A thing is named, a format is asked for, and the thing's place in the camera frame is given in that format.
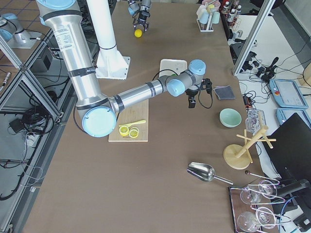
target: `yellow lemon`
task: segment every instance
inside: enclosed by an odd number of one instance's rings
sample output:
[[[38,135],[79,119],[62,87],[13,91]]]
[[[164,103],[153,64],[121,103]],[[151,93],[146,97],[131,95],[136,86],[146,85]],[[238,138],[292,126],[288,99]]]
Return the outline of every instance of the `yellow lemon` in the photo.
[[[125,137],[129,133],[129,128],[126,125],[123,125],[119,127],[119,133],[121,134],[122,137]]]
[[[137,138],[139,135],[139,129],[137,127],[132,127],[129,132],[131,138]]]
[[[135,37],[140,38],[142,36],[142,30],[141,29],[136,29],[134,31],[134,35],[135,35]]]

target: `metal scoop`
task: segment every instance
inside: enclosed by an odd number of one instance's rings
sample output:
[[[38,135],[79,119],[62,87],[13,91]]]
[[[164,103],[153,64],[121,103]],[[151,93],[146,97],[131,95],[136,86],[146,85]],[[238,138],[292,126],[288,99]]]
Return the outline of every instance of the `metal scoop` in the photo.
[[[220,176],[216,176],[215,169],[208,164],[192,162],[188,165],[187,172],[205,182],[212,181],[215,178],[217,180],[233,185],[232,181]]]

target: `yellow ball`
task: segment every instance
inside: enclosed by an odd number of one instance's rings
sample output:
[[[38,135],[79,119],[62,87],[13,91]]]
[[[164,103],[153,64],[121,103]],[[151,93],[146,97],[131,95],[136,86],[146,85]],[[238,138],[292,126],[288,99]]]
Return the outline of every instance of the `yellow ball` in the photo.
[[[134,31],[134,35],[135,35],[135,37],[140,38],[142,36],[142,30],[141,29],[136,29]]]

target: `lemon slice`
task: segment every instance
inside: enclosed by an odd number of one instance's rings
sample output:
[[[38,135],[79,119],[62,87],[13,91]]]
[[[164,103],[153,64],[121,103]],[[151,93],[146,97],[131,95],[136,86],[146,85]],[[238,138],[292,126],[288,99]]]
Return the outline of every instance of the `lemon slice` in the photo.
[[[122,125],[121,127],[119,127],[119,133],[122,137],[127,136],[129,132],[129,128],[126,125]]]
[[[137,127],[132,127],[129,132],[131,138],[137,138],[139,135],[139,129]]]

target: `label sticker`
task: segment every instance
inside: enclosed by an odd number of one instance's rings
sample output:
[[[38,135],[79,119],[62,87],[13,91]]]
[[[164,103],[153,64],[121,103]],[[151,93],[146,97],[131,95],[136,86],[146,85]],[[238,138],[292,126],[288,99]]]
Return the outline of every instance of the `label sticker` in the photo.
[[[30,188],[30,192],[32,192],[32,193],[35,192],[35,190],[36,190],[35,187],[31,187],[31,188]]]
[[[54,35],[61,52],[74,48],[74,42],[69,27],[55,31]]]

